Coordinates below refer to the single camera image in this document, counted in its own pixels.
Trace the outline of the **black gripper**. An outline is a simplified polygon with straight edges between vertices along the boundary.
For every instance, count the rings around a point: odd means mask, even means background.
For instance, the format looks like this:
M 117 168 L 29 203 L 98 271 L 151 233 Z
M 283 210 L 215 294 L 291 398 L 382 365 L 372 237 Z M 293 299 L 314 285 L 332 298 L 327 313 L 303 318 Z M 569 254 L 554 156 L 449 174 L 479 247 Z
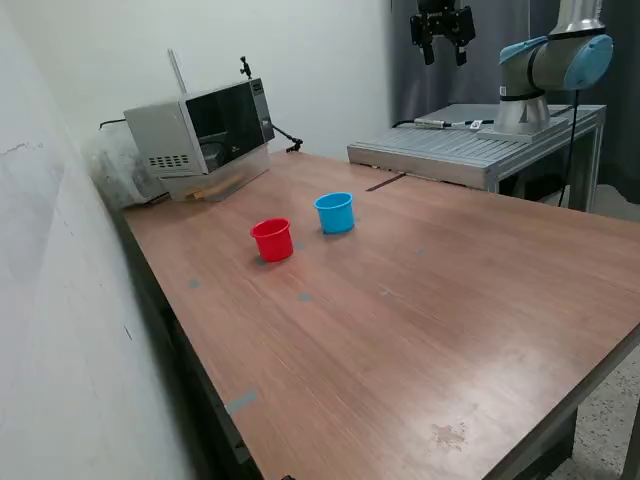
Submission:
M 467 61 L 466 47 L 475 38 L 470 6 L 456 10 L 454 0 L 419 0 L 418 15 L 410 18 L 411 38 L 421 49 L 424 63 L 434 63 L 433 36 L 451 37 L 457 65 Z

